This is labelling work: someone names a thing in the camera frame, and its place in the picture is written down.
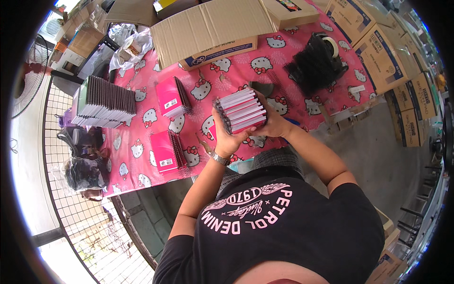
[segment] white label sticker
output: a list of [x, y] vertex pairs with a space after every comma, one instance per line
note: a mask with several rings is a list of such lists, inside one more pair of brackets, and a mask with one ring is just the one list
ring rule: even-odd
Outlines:
[[160, 161], [159, 164], [161, 165], [161, 167], [164, 167], [164, 166], [168, 166], [170, 164], [173, 164], [173, 162], [172, 162], [172, 159], [167, 159], [167, 160]]
[[358, 86], [358, 87], [350, 88], [350, 92], [351, 93], [358, 93], [358, 92], [364, 91], [365, 89], [366, 89], [365, 86], [361, 85], [361, 86]]
[[177, 99], [173, 99], [173, 100], [169, 101], [168, 103], [166, 103], [166, 104], [164, 105], [164, 108], [165, 108], [165, 109], [168, 109], [168, 108], [171, 107], [172, 105], [176, 105], [176, 104], [177, 104]]

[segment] wristwatch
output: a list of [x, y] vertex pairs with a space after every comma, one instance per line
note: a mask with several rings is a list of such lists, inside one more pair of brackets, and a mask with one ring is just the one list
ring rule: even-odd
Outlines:
[[219, 156], [218, 154], [216, 154], [215, 151], [211, 151], [210, 152], [210, 157], [212, 157], [213, 160], [223, 164], [224, 166], [230, 165], [230, 160], [229, 159], [226, 159], [226, 158], [223, 158], [223, 157]]

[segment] pink tablecloth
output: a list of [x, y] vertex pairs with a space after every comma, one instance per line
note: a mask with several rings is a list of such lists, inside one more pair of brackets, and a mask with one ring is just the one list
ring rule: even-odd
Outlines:
[[[316, 23], [261, 35], [257, 50], [227, 57], [190, 72], [182, 69], [178, 63], [160, 71], [155, 51], [148, 52], [133, 69], [120, 70], [115, 84], [135, 91], [137, 115], [131, 121], [123, 122], [117, 129], [103, 129], [103, 148], [111, 150], [108, 161], [110, 185], [105, 196], [199, 174], [208, 155], [198, 139], [208, 142], [211, 147], [216, 145], [207, 132], [212, 123], [212, 97], [232, 94], [245, 87], [248, 81], [276, 83], [273, 77], [277, 77], [280, 84], [275, 85], [268, 100], [281, 115], [298, 121], [306, 130], [314, 130], [324, 122], [319, 104], [323, 104], [328, 114], [333, 115], [375, 96], [372, 84], [364, 75], [362, 64], [351, 46], [323, 11], [319, 9], [319, 12], [320, 19]], [[349, 70], [340, 80], [333, 82], [330, 88], [320, 90], [312, 99], [304, 99], [294, 82], [288, 78], [283, 66], [304, 48], [312, 32], [318, 31], [326, 32], [338, 42], [341, 47], [339, 54], [342, 61], [348, 64]], [[169, 76], [177, 76], [182, 81], [194, 115], [184, 115], [175, 121], [160, 115], [155, 86]], [[359, 85], [364, 85], [365, 90], [354, 95], [349, 93], [349, 86]], [[162, 176], [157, 171], [149, 137], [167, 129], [180, 134], [189, 167]], [[245, 160], [283, 145], [285, 142], [281, 139], [250, 137], [243, 142], [232, 160]]]

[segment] metal railing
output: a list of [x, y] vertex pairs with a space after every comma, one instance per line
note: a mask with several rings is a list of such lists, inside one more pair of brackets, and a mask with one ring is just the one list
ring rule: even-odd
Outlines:
[[118, 215], [115, 208], [122, 208], [121, 201], [104, 198], [94, 202], [80, 194], [66, 194], [64, 176], [53, 170], [71, 156], [70, 148], [56, 138], [60, 127], [54, 115], [63, 115], [71, 106], [72, 97], [56, 88], [51, 78], [43, 115], [44, 171], [63, 235], [97, 283], [151, 283], [156, 262], [140, 238], [131, 233], [135, 230], [124, 212]]

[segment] spiral notebook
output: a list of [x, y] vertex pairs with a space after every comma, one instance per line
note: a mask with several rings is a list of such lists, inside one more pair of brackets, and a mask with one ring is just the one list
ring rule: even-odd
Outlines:
[[151, 148], [160, 174], [165, 175], [186, 168], [180, 137], [169, 130], [150, 136]]
[[72, 123], [116, 128], [136, 115], [134, 92], [88, 76], [73, 98]]
[[191, 103], [186, 96], [181, 81], [175, 77], [169, 77], [156, 85], [156, 94], [159, 101], [159, 109], [163, 116], [175, 118], [182, 114], [190, 114]]
[[266, 123], [266, 110], [259, 101], [254, 90], [245, 89], [221, 99], [213, 101], [213, 107], [218, 111], [228, 133], [236, 134], [241, 131]]

